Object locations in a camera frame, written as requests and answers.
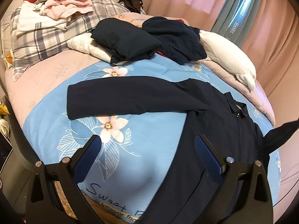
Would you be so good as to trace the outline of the grey plaid blanket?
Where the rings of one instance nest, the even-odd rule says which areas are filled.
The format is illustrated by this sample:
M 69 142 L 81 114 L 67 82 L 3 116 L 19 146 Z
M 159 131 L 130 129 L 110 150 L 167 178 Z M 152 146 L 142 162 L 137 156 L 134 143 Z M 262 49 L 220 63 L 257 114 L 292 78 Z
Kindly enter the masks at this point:
M 11 15 L 11 46 L 15 57 L 12 63 L 12 79 L 17 81 L 29 67 L 67 50 L 67 40 L 90 32 L 100 20 L 129 11 L 114 0 L 92 0 L 92 8 L 92 12 L 72 15 L 66 24 L 66 30 L 34 25 L 32 31 L 20 35 L 17 26 L 30 22 L 25 21 L 21 15 L 22 8 L 16 8 Z

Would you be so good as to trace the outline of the crumpled navy garment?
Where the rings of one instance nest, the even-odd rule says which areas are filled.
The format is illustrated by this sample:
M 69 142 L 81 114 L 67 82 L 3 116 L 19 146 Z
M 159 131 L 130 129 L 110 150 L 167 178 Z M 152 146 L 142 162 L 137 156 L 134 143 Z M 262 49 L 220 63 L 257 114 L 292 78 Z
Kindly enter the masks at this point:
M 197 27 L 178 20 L 152 17 L 143 22 L 142 29 L 162 43 L 158 49 L 161 54 L 179 65 L 207 58 Z

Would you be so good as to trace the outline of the white plush pillow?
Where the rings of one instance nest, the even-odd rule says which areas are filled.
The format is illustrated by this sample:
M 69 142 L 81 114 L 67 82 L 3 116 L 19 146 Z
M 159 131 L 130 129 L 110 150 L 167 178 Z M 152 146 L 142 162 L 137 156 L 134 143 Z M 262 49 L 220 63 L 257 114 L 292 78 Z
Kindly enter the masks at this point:
M 199 36 L 201 45 L 213 62 L 233 74 L 249 90 L 255 89 L 256 68 L 238 46 L 217 33 L 200 30 Z

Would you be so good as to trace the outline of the dark brown garment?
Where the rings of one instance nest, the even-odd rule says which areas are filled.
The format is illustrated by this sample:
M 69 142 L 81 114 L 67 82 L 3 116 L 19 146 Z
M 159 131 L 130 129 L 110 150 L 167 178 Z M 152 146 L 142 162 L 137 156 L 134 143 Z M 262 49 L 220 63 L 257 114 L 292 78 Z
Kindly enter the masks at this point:
M 126 7 L 130 12 L 140 14 L 143 8 L 142 0 L 119 0 L 118 3 Z

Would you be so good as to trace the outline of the folded dark navy garment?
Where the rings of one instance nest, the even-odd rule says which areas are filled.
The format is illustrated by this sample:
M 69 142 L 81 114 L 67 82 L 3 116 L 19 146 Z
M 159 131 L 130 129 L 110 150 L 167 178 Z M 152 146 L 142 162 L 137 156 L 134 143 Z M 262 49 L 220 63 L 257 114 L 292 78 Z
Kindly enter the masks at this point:
M 143 29 L 117 18 L 101 20 L 91 31 L 91 38 L 112 55 L 112 64 L 149 60 L 162 45 Z

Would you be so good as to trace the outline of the cream folded garment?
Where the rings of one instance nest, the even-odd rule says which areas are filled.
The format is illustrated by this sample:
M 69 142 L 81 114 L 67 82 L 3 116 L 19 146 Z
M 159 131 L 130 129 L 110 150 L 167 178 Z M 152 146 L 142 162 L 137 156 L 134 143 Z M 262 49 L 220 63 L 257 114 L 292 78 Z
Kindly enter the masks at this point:
M 67 46 L 70 49 L 89 54 L 93 57 L 96 57 L 100 60 L 103 60 L 105 62 L 116 64 L 116 65 L 122 65 L 125 64 L 127 61 L 120 61 L 120 62 L 112 62 L 112 55 L 104 49 L 102 46 L 100 46 L 96 40 L 91 38 L 91 33 L 84 33 L 77 35 L 71 39 L 69 39 L 67 42 Z

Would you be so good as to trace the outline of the pink quilt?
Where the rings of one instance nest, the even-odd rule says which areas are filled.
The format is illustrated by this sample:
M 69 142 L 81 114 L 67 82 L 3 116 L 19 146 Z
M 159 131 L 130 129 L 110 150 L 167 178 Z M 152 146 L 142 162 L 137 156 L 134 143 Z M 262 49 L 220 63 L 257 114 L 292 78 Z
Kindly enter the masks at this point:
M 223 67 L 216 62 L 210 60 L 210 58 L 204 60 L 193 61 L 195 64 L 202 64 L 210 69 L 215 75 L 225 81 L 227 84 L 235 88 L 240 92 L 247 100 L 249 100 L 260 112 L 262 112 L 270 121 L 272 126 L 275 126 L 276 119 L 275 114 L 268 100 L 263 88 L 259 82 L 255 81 L 255 89 L 250 91 L 244 84 L 239 82 L 233 74 L 227 72 Z

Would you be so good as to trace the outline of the navy collared shirt dress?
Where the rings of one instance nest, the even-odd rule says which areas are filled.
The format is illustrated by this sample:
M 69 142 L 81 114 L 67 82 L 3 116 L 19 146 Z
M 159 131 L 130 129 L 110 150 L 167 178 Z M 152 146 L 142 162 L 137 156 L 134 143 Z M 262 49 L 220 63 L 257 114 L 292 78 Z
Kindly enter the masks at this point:
M 263 135 L 246 104 L 196 79 L 172 83 L 149 76 L 107 77 L 67 89 L 71 120 L 160 112 L 185 113 L 187 117 L 174 159 L 142 223 L 193 223 L 212 199 L 217 184 L 196 152 L 198 135 L 205 135 L 225 157 L 240 163 L 259 160 L 267 167 L 270 154 L 298 130 L 298 121 L 292 121 Z

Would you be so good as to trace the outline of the blue floral bed sheet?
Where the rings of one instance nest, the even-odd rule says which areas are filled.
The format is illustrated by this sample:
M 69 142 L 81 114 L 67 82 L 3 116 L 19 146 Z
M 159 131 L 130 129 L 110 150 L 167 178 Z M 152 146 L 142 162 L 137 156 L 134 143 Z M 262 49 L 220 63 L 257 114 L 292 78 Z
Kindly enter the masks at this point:
M 151 60 L 112 66 L 88 55 L 64 51 L 30 67 L 21 77 L 21 91 L 30 102 L 23 132 L 38 157 L 57 163 L 71 157 L 92 135 L 103 149 L 80 184 L 92 199 L 117 217 L 133 223 L 143 214 L 162 183 L 178 146 L 184 113 L 146 113 L 69 120 L 67 88 L 91 79 L 152 76 L 171 82 L 189 78 L 211 84 L 247 105 L 249 116 L 263 133 L 273 126 L 241 93 L 202 64 L 177 63 L 156 55 Z

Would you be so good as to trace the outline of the grey curtain strip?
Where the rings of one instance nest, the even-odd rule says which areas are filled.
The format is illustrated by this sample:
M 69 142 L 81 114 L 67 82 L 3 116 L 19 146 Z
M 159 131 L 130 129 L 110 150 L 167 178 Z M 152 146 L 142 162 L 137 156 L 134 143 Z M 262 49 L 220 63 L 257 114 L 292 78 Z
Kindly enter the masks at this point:
M 261 0 L 226 0 L 211 31 L 242 47 L 260 5 Z

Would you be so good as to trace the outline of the white printed garment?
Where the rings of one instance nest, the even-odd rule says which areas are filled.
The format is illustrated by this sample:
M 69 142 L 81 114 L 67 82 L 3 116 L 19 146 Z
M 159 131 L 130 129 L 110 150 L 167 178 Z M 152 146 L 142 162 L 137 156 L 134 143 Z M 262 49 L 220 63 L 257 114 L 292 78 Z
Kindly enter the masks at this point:
M 33 4 L 28 1 L 23 2 L 17 22 L 17 36 L 26 32 L 52 27 L 66 30 L 67 23 L 70 22 L 71 17 L 54 20 L 47 15 L 40 15 L 40 11 L 43 12 L 44 8 L 45 3 Z

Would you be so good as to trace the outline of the brown fuzzy rug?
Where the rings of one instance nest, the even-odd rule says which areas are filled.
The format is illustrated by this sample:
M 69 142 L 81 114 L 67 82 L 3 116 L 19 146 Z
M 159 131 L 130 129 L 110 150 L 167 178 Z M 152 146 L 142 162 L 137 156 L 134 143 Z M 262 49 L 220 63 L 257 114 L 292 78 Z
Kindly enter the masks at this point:
M 77 223 L 126 223 L 120 217 L 107 210 L 74 183 L 53 182 L 55 198 L 60 202 L 62 211 Z

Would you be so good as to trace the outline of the pink curtain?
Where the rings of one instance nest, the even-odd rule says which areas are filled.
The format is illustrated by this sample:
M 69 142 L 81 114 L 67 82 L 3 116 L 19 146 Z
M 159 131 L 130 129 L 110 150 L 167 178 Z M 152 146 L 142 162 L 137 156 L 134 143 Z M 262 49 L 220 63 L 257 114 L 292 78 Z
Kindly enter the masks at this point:
M 211 30 L 226 0 L 143 0 L 150 15 L 179 17 Z M 267 95 L 298 62 L 298 15 L 288 0 L 261 0 L 242 50 L 256 66 Z

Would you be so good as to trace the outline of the pink garment pile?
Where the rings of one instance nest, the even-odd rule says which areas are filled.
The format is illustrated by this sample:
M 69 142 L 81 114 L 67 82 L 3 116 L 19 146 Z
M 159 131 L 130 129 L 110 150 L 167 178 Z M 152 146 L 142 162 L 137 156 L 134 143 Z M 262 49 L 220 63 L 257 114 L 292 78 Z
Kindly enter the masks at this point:
M 40 8 L 39 14 L 58 20 L 92 11 L 92 0 L 47 0 Z

